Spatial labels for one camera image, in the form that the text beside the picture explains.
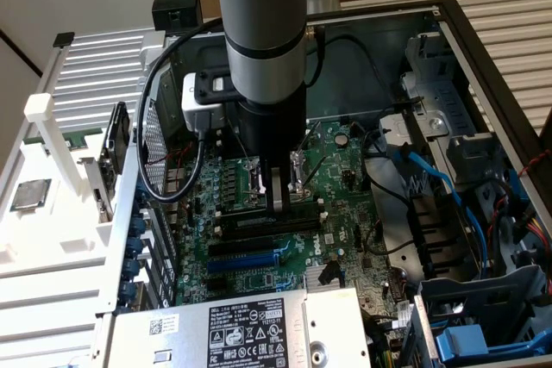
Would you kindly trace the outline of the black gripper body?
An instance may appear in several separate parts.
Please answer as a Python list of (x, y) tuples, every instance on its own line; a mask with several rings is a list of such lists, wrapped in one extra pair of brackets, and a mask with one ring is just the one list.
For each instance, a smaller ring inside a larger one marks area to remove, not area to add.
[(284, 101), (258, 104), (237, 103), (241, 138), (245, 147), (258, 155), (267, 169), (289, 163), (290, 152), (304, 138), (306, 87), (300, 85)]

